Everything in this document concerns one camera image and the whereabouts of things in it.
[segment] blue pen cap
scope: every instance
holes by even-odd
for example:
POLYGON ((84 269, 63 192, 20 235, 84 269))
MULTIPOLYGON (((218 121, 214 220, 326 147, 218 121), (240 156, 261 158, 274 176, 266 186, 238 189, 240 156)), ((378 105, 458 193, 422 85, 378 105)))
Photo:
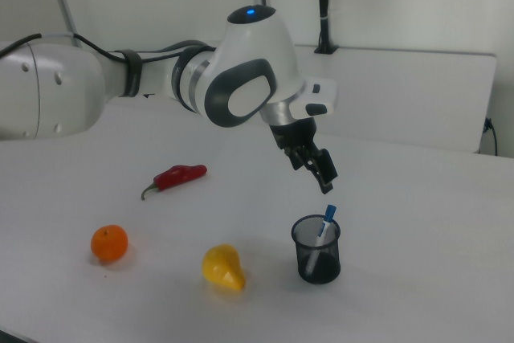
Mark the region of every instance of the blue pen cap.
POLYGON ((323 220, 327 223, 331 223, 332 219, 334 218, 334 214, 336 213, 336 207, 334 205, 328 204, 327 210, 324 212, 324 218, 323 220))

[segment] orange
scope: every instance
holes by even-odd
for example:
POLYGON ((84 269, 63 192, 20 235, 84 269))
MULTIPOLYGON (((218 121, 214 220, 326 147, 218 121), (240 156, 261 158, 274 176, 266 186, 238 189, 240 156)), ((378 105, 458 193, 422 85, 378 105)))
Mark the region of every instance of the orange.
POLYGON ((119 225, 106 225, 97 230, 91 238, 91 251, 98 259, 113 261, 125 254, 129 237, 119 225))

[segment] yellow pear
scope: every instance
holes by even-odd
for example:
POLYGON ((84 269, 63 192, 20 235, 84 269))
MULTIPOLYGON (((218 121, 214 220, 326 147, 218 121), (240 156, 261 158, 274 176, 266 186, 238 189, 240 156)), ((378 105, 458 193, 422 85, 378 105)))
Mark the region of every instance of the yellow pear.
POLYGON ((210 282, 236 291, 241 291, 246 283, 239 254, 229 244, 221 244, 207 251, 203 257, 202 273, 210 282))

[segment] black mesh cup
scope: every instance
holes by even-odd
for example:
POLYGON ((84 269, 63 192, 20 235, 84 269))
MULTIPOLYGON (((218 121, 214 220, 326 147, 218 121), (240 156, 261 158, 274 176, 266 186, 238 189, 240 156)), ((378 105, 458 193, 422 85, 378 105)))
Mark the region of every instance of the black mesh cup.
POLYGON ((311 284, 327 284, 335 280, 341 272, 339 263, 339 246, 337 240, 341 235, 339 224, 332 221, 328 227, 323 243, 316 246, 317 236, 323 226, 323 217, 312 214, 298 220, 292 226, 291 236, 296 244, 298 273, 311 284))

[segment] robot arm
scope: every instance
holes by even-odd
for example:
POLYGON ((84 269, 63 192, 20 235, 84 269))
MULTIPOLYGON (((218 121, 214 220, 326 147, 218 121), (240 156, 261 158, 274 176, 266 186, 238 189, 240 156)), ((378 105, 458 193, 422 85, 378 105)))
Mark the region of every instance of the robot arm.
POLYGON ((216 50, 193 41, 183 51, 160 52, 166 59, 158 61, 155 53, 109 55, 51 44, 4 51, 0 140, 79 133, 114 96, 161 94, 227 128, 259 112, 293 168, 309 169, 323 193, 332 189, 337 172, 328 151, 314 145, 313 117, 334 110, 337 86, 300 74, 287 28, 273 8, 233 12, 216 50))

